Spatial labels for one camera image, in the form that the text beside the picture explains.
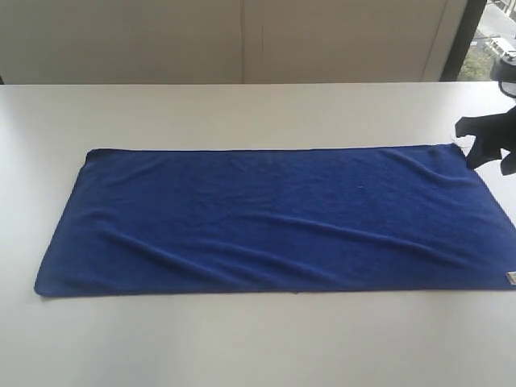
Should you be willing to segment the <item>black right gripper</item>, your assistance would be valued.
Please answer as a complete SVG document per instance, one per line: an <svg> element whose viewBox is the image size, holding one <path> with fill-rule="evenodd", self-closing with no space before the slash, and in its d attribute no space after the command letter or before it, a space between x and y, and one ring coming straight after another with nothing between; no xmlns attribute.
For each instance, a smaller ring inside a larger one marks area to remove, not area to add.
<svg viewBox="0 0 516 387"><path fill-rule="evenodd" d="M456 122L455 134L456 137L475 136L466 156L469 169L500 160L501 150L515 152L515 107L501 114L462 117Z"/></svg>

